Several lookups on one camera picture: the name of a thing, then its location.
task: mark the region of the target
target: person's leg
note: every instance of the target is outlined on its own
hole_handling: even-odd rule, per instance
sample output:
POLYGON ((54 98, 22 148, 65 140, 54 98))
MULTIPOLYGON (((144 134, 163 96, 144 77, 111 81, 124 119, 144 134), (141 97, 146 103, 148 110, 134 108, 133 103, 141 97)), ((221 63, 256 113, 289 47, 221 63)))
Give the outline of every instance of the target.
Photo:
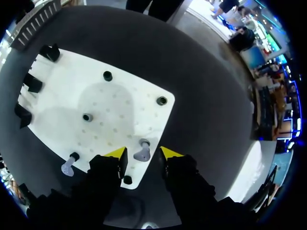
POLYGON ((152 0, 127 0, 126 10, 144 13, 149 3, 152 0))
POLYGON ((221 9, 221 8, 218 8, 217 9, 217 11, 216 11, 216 13, 212 16, 214 19, 216 19, 217 18, 217 16, 219 16, 219 15, 221 15, 221 14, 223 14, 224 12, 223 12, 223 10, 221 9))
POLYGON ((153 0, 148 15, 167 22, 182 2, 183 0, 153 0))

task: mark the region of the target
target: white table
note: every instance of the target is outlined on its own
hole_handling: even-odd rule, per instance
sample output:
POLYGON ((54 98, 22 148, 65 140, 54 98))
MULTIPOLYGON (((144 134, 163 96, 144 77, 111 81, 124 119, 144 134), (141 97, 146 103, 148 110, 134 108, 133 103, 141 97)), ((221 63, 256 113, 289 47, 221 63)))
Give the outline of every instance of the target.
POLYGON ((60 52, 56 63, 38 55, 29 70, 44 84, 38 94, 22 87, 18 102, 33 115, 28 127, 64 160, 77 152, 80 159, 74 166, 84 172, 95 155, 127 147, 126 175, 132 177, 132 184, 122 182, 121 186, 137 188, 158 147, 174 95, 114 66, 66 50, 60 52), (112 73, 112 81, 104 80, 106 70, 112 73), (160 96, 167 104, 157 104, 160 96), (92 114, 92 122, 85 122, 83 113, 92 114), (147 162, 133 158, 141 150, 141 138, 150 141, 151 159, 147 162))

